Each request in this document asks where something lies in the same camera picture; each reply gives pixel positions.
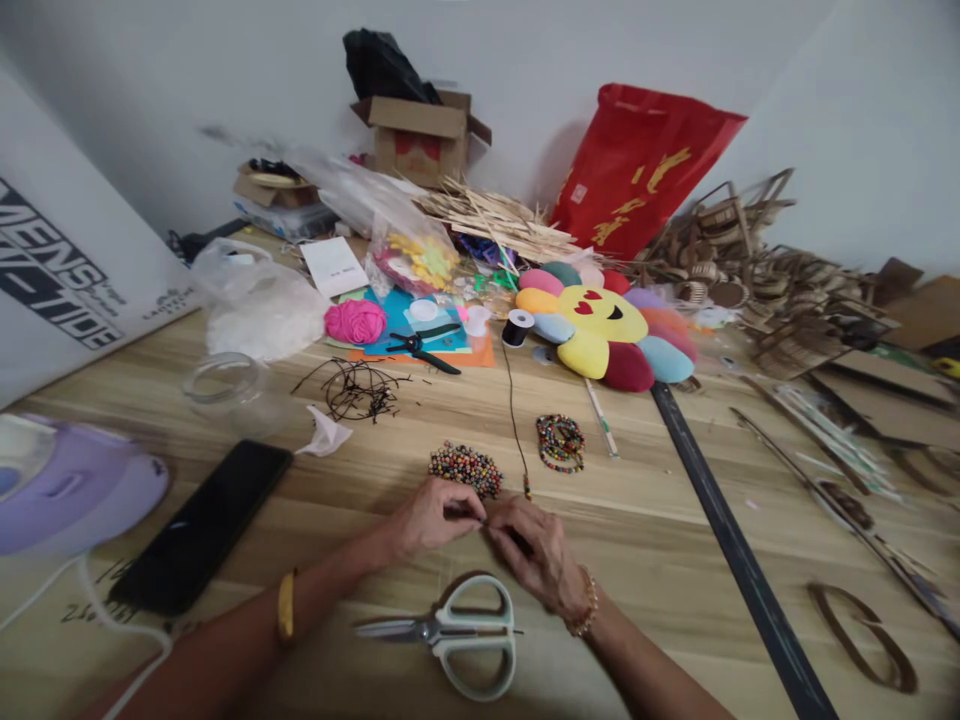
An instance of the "glass jar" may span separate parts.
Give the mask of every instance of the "glass jar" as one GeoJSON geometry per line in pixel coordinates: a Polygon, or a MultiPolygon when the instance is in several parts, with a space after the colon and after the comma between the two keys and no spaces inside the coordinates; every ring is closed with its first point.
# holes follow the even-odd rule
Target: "glass jar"
{"type": "Polygon", "coordinates": [[[243,353],[202,358],[182,385],[190,409],[221,430],[256,440],[280,432],[290,398],[270,389],[270,371],[243,353]]]}

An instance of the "scissors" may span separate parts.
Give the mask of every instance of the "scissors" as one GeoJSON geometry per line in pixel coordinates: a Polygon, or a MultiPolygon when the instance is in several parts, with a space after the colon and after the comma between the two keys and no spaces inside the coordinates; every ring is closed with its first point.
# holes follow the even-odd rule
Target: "scissors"
{"type": "Polygon", "coordinates": [[[513,682],[517,669],[514,640],[513,602],[507,588],[493,575],[474,575],[457,585],[450,598],[432,616],[364,623],[355,628],[358,637],[394,643],[424,643],[440,660],[450,682],[464,697],[475,702],[492,702],[513,682]],[[453,604],[464,591],[478,585],[492,585],[500,595],[496,613],[459,612],[453,604]],[[465,650],[502,650],[505,662],[489,688],[468,685],[450,666],[450,655],[465,650]]]}

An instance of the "red paper bag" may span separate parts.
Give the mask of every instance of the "red paper bag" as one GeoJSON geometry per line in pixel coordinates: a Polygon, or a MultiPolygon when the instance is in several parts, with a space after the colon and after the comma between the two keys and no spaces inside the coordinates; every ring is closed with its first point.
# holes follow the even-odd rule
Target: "red paper bag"
{"type": "Polygon", "coordinates": [[[560,189],[552,222],[632,260],[747,121],[693,98],[610,84],[560,189]]]}

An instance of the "white plastic bag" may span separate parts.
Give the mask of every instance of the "white plastic bag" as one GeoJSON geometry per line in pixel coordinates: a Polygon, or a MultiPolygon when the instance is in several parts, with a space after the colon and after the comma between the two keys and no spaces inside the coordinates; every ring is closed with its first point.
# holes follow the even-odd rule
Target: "white plastic bag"
{"type": "Polygon", "coordinates": [[[397,285],[415,297],[450,289],[459,255],[443,224],[424,215],[402,183],[310,148],[284,160],[320,188],[331,210],[372,239],[374,262],[397,285]]]}
{"type": "Polygon", "coordinates": [[[242,352],[271,362],[323,337],[330,302],[266,250],[217,238],[197,255],[191,273],[205,296],[211,354],[242,352]]]}

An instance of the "blue paper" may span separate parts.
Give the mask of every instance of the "blue paper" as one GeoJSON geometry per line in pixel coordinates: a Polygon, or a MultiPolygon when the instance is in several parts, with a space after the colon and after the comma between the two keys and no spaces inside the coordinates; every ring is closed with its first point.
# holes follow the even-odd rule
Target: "blue paper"
{"type": "Polygon", "coordinates": [[[415,332],[432,330],[433,328],[450,325],[451,323],[457,324],[456,331],[437,337],[424,338],[423,349],[430,353],[441,354],[461,352],[470,347],[470,341],[467,339],[467,334],[463,330],[463,325],[460,323],[460,315],[457,313],[455,307],[443,308],[438,306],[437,317],[429,322],[422,322],[414,319],[410,314],[410,303],[414,301],[414,297],[399,288],[393,288],[382,302],[377,300],[377,296],[373,294],[373,290],[367,288],[366,299],[379,303],[384,309],[384,312],[387,313],[387,328],[383,331],[380,338],[375,343],[362,346],[363,351],[367,355],[409,355],[410,353],[405,350],[387,352],[388,347],[395,347],[402,344],[400,340],[390,337],[390,333],[410,336],[415,332]]]}

